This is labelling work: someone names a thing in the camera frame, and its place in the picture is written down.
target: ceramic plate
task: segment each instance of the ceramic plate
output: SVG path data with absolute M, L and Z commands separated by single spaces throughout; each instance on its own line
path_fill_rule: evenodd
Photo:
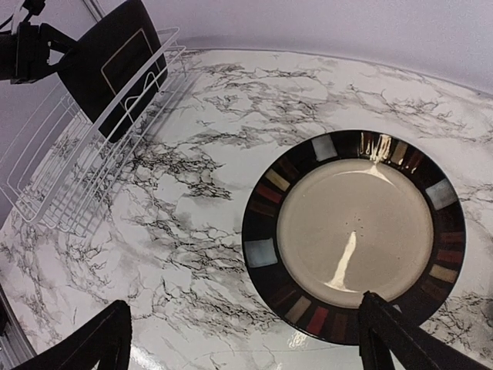
M 357 309 L 375 291 L 422 324 L 464 260 L 461 205 L 438 165 L 409 143 L 346 130 L 276 160 L 243 219 L 246 267 L 285 322 L 316 338 L 358 343 Z

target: wire basket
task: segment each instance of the wire basket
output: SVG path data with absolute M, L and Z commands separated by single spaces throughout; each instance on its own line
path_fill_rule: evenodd
M 161 113 L 187 80 L 182 55 L 186 48 L 177 44 L 178 33 L 178 28 L 158 31 L 162 46 L 94 123 L 63 84 L 46 97 L 0 162 L 3 170 L 15 162 L 12 170 L 7 170 L 7 178 L 0 182 L 0 190 L 24 220 L 79 236 L 92 231 L 94 223 L 110 207 L 114 184 L 133 151 L 156 119 L 162 119 Z M 150 72 L 149 67 L 161 56 L 165 56 L 166 68 L 158 74 Z M 168 76 L 159 84 L 166 70 Z M 142 93 L 128 97 L 128 91 L 144 75 Z M 157 86 L 157 93 L 133 119 L 130 113 L 153 85 Z M 99 127 L 119 104 L 125 107 L 125 115 L 106 138 Z M 131 127 L 119 141 L 110 143 L 109 138 L 126 117 L 132 120 Z M 35 134 L 26 139 L 35 124 Z

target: plate center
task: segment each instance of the plate center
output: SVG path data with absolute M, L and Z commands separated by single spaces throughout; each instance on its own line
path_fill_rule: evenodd
M 391 301 L 416 282 L 431 255 L 433 224 L 403 174 L 369 160 L 338 160 L 289 192 L 277 241 L 303 289 L 328 304 L 358 308 L 365 291 Z

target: gray wall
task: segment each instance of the gray wall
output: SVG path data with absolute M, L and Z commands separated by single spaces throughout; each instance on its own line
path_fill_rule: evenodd
M 0 1 L 0 22 L 10 16 L 17 3 L 18 0 Z M 78 39 L 95 24 L 82 0 L 47 0 L 43 13 L 32 20 L 35 24 L 41 22 L 53 25 L 74 39 Z M 3 156 L 11 141 L 57 81 L 58 77 L 53 76 L 31 85 L 13 86 L 7 81 L 0 82 L 0 156 Z M 36 128 L 36 123 L 33 123 L 31 133 Z M 3 180 L 7 176 L 6 170 L 7 168 L 0 169 Z M 0 193 L 0 225 L 10 209 L 10 203 Z
M 108 11 L 122 0 L 98 0 Z M 491 0 L 143 0 L 189 47 L 379 62 L 493 93 Z

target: marble countertop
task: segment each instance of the marble countertop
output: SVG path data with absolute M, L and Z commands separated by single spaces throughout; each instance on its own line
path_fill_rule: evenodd
M 129 164 L 93 238 L 26 224 L 0 236 L 1 283 L 37 352 L 116 299 L 132 309 L 132 369 L 361 368 L 356 347 L 295 331 L 261 301 L 243 210 L 283 152 L 331 130 L 398 136 L 455 186 L 467 253 L 423 327 L 493 366 L 493 99 L 411 72 L 287 52 L 190 52 L 191 90 Z

